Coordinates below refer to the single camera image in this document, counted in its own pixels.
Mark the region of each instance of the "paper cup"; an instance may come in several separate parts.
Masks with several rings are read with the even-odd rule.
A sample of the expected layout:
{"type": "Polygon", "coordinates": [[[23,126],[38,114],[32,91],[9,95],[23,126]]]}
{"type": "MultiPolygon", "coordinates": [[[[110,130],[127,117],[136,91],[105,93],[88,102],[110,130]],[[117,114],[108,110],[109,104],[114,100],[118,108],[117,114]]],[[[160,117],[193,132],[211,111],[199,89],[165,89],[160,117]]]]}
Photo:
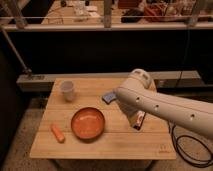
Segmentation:
{"type": "Polygon", "coordinates": [[[67,101],[73,101],[74,93],[74,84],[72,81],[63,81],[60,86],[61,92],[67,101]]]}

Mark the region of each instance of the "orange carrot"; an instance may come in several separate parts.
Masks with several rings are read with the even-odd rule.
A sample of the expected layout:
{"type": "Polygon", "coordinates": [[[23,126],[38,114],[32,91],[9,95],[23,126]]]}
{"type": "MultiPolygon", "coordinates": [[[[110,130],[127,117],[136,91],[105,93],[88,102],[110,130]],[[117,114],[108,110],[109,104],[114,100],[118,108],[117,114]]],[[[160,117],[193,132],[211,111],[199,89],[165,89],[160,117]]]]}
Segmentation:
{"type": "Polygon", "coordinates": [[[53,132],[53,134],[55,135],[55,138],[57,139],[57,141],[59,143],[63,143],[65,141],[65,136],[63,135],[61,130],[57,127],[57,125],[52,123],[50,125],[50,128],[51,128],[51,131],[53,132]]]}

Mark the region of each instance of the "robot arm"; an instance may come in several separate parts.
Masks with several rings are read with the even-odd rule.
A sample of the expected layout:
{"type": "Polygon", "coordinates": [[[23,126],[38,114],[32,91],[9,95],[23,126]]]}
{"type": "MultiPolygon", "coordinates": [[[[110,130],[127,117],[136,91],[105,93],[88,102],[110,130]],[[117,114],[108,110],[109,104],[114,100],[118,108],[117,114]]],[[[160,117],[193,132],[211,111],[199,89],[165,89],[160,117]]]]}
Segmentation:
{"type": "Polygon", "coordinates": [[[152,78],[147,72],[135,69],[114,90],[124,113],[131,115],[142,110],[213,138],[213,104],[147,90],[151,82],[152,78]]]}

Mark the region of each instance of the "orange bowl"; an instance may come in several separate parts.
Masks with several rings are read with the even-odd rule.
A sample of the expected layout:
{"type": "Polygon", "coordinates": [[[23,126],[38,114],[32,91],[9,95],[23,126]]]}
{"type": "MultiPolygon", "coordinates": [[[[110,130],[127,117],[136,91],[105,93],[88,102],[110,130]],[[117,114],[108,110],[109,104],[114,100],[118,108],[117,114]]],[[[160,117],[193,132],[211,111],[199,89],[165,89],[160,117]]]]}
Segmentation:
{"type": "Polygon", "coordinates": [[[93,107],[82,108],[71,120],[71,129],[82,140],[97,138],[103,132],[105,118],[102,112],[93,107]]]}

